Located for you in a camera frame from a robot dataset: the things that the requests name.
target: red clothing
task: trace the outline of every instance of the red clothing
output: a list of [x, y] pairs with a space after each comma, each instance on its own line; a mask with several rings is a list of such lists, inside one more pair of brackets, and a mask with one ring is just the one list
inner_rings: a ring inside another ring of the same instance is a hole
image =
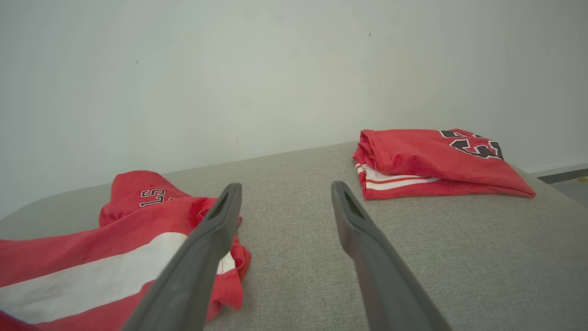
[[[41, 330], [119, 330], [215, 201], [150, 171], [116, 176], [100, 228], [0, 240], [0, 310]], [[250, 258], [235, 236], [219, 262], [206, 320], [221, 304], [241, 307]], [[19, 330], [14, 324], [0, 314], [0, 330]]]
[[535, 196], [496, 141], [463, 130], [363, 130], [353, 153], [365, 199]]

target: folded garment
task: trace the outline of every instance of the folded garment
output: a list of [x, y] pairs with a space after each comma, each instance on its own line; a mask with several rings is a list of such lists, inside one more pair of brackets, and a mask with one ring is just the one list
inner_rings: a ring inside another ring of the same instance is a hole
[[353, 159], [365, 199], [535, 196], [496, 141], [464, 130], [363, 130]]
[[[100, 228], [0, 240], [0, 310], [13, 317], [0, 313], [0, 329], [119, 330], [215, 201], [189, 196], [157, 173], [132, 171], [112, 183]], [[235, 236], [219, 262], [206, 320], [222, 304], [240, 309], [250, 258]]]

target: floor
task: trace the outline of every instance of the floor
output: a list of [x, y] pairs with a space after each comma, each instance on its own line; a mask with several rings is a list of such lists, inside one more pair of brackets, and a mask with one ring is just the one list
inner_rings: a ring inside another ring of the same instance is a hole
[[588, 177], [554, 183], [551, 187], [588, 207]]

